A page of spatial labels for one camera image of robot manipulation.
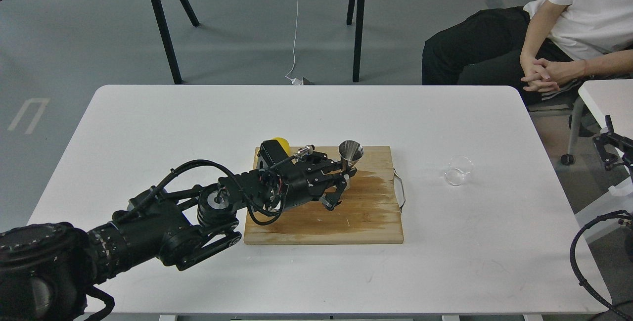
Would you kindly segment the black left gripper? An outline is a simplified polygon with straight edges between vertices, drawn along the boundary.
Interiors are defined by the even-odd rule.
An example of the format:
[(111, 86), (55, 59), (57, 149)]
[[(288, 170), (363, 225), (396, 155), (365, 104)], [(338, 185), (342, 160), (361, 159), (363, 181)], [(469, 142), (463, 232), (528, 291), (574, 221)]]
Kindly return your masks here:
[(256, 205), (263, 211), (285, 211), (311, 201), (308, 179), (316, 179), (319, 202), (333, 211), (341, 204), (341, 195), (348, 188), (356, 168), (344, 168), (325, 153), (307, 145), (294, 154), (283, 147), (281, 140), (266, 140), (257, 154), (258, 187)]

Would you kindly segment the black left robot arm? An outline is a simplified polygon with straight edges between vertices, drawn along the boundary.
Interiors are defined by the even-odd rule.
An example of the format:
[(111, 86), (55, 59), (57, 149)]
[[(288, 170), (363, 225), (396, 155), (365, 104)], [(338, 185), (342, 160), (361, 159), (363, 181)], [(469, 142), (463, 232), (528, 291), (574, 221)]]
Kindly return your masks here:
[(101, 321), (115, 301), (100, 283), (152, 258), (185, 271), (228, 249), (242, 237), (236, 214), (243, 208), (260, 226), (311, 201), (334, 210), (364, 152), (347, 140), (339, 154), (334, 161), (312, 145), (291, 152), (274, 138), (260, 145), (253, 170), (236, 175), (210, 160), (185, 162), (92, 230), (59, 222), (3, 231), (1, 319), (72, 321), (91, 297), (104, 307), (89, 320)]

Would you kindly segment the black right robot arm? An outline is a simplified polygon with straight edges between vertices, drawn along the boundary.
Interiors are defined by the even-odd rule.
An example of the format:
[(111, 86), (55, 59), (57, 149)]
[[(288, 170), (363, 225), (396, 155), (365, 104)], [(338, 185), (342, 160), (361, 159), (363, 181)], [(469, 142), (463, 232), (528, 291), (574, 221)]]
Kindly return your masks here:
[[(631, 175), (632, 139), (615, 132), (610, 115), (604, 116), (604, 122), (605, 127), (600, 131), (600, 134), (592, 137), (601, 165), (606, 171), (611, 171), (615, 166), (623, 166)], [(588, 210), (588, 218), (581, 218), (581, 228), (571, 242), (569, 259), (572, 271), (579, 285), (596, 301), (607, 307), (608, 312), (624, 321), (630, 321), (632, 316), (620, 308), (631, 305), (632, 301), (629, 299), (612, 304), (599, 294), (581, 272), (577, 262), (577, 246), (582, 238), (591, 244), (616, 230), (620, 230), (623, 237), (623, 251), (629, 262), (632, 260), (632, 179), (629, 178), (620, 185), (611, 186), (608, 193), (596, 200), (594, 207), (588, 207)]]

